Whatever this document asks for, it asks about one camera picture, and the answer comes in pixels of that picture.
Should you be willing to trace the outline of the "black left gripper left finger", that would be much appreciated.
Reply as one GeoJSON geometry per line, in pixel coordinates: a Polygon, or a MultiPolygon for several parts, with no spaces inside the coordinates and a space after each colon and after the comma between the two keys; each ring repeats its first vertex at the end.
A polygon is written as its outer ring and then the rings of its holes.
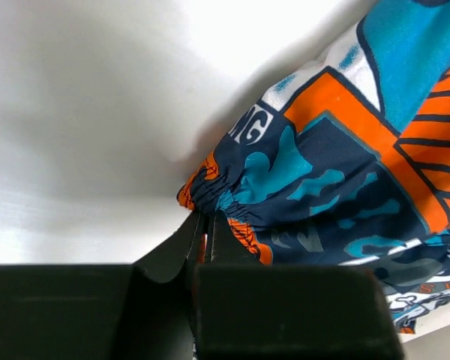
{"type": "Polygon", "coordinates": [[[131,264],[0,265],[0,359],[191,359],[190,214],[131,264]]]}

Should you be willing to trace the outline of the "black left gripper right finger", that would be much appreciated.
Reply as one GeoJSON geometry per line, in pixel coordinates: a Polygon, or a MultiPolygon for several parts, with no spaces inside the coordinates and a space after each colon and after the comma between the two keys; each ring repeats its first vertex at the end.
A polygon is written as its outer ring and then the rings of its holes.
{"type": "Polygon", "coordinates": [[[227,219],[193,276],[199,359],[402,359],[383,291],[363,268],[263,265],[227,219]]]}

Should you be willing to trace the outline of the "colourful patterned shorts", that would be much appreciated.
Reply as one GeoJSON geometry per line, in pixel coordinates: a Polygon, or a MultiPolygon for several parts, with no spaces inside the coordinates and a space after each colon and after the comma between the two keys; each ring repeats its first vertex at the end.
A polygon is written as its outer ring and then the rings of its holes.
{"type": "Polygon", "coordinates": [[[396,329],[450,303],[450,1],[378,1],[187,180],[261,263],[364,266],[396,329]]]}

